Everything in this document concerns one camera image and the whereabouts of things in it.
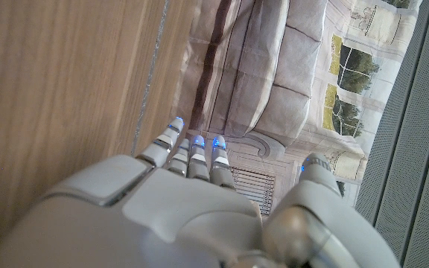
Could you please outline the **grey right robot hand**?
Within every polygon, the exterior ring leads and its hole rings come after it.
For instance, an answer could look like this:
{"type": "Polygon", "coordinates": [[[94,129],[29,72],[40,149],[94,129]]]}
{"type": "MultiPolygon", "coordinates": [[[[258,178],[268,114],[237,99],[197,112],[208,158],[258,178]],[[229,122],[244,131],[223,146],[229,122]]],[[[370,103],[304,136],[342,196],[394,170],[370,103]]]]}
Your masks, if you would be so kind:
{"type": "Polygon", "coordinates": [[[342,200],[322,155],[267,219],[239,194],[216,137],[175,118],[135,157],[91,165],[36,201],[0,243],[0,267],[397,267],[342,200]]]}

